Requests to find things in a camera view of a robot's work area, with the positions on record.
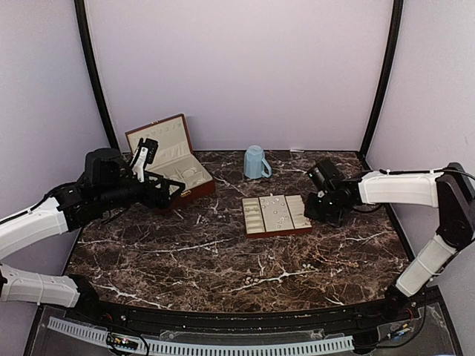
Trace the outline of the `red jewelry display tray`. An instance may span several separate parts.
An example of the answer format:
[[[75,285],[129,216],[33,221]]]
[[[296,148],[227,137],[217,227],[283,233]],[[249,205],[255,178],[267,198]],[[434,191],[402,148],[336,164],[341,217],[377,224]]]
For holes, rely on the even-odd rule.
[[[243,198],[246,237],[267,238],[312,231],[304,216],[304,201],[300,195],[272,195]]]

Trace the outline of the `light blue faceted mug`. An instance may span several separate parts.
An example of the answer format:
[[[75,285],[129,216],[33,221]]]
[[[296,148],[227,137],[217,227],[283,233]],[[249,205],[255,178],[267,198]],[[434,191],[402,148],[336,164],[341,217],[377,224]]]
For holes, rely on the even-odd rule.
[[[251,145],[244,154],[244,176],[249,179],[270,178],[272,168],[261,146]]]

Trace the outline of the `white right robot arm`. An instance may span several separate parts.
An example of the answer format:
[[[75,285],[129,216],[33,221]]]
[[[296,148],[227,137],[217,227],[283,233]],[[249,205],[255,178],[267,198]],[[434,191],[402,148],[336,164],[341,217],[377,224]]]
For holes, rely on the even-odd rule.
[[[388,289],[379,316],[393,322],[407,310],[407,299],[419,292],[465,248],[474,243],[474,176],[458,162],[443,168],[360,171],[347,177],[329,159],[306,175],[316,191],[307,197],[304,214],[311,220],[340,225],[350,211],[371,212],[390,205],[404,234],[425,233],[426,243],[413,238],[418,254]]]

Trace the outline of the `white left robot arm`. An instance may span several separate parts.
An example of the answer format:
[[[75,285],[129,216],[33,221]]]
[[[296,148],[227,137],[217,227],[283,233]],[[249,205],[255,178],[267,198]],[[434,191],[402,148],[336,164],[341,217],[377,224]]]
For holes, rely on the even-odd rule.
[[[85,170],[75,182],[47,192],[35,205],[1,221],[1,258],[48,237],[69,233],[117,208],[139,203],[167,208],[185,190],[183,182],[147,171],[158,142],[141,139],[130,161],[114,148],[99,148],[85,156]],[[89,323],[99,323],[104,306],[80,276],[53,276],[1,265],[1,301],[53,304],[76,312]]]

